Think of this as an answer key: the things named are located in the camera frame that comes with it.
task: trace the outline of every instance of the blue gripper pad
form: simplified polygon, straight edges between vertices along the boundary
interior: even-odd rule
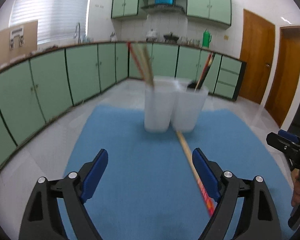
[[[299,143],[299,139],[298,139],[298,136],[292,134],[292,133],[289,133],[289,132],[286,132],[284,130],[280,130],[278,132],[278,135],[283,137],[283,138],[286,138],[287,140],[289,141],[292,141],[294,143]]]
[[[107,165],[108,152],[104,150],[82,183],[82,194],[80,198],[83,203],[92,198]]]
[[[218,190],[218,180],[198,150],[193,151],[192,162],[209,197],[219,202],[221,195]]]

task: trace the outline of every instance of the window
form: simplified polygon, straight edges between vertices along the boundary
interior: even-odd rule
[[[88,0],[15,0],[9,27],[38,20],[38,44],[73,38],[77,22],[86,30]]]

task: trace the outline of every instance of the white floor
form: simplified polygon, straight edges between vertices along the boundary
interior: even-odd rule
[[[61,179],[74,144],[97,104],[144,109],[145,86],[127,80],[63,116],[27,144],[0,173],[0,225],[12,240],[18,239],[26,203],[34,184],[41,176]],[[290,170],[281,152],[266,144],[270,132],[279,127],[260,105],[238,98],[236,102],[208,96],[205,111],[227,108],[240,117],[266,146],[292,188]]]

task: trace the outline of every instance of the white plastic container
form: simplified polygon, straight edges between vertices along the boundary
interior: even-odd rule
[[[155,78],[154,89],[146,85],[145,129],[166,132],[177,98],[178,82],[173,78]]]
[[[188,82],[178,82],[178,95],[171,116],[171,125],[176,131],[191,132],[197,123],[209,90],[201,87],[196,92],[187,91]]]

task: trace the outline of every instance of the silver screw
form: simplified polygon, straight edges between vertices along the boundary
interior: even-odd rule
[[[38,179],[38,183],[44,183],[46,181],[46,178],[45,177],[40,177],[39,179]]]
[[[263,182],[263,178],[261,176],[256,176],[256,181],[257,182]]]
[[[223,175],[224,175],[225,177],[227,177],[227,178],[231,178],[231,177],[232,177],[232,173],[231,173],[230,171],[225,171],[225,172],[223,173]]]
[[[74,178],[76,178],[77,177],[77,173],[76,172],[71,172],[69,175],[68,175],[68,177],[69,178],[71,178],[71,179],[74,179]]]

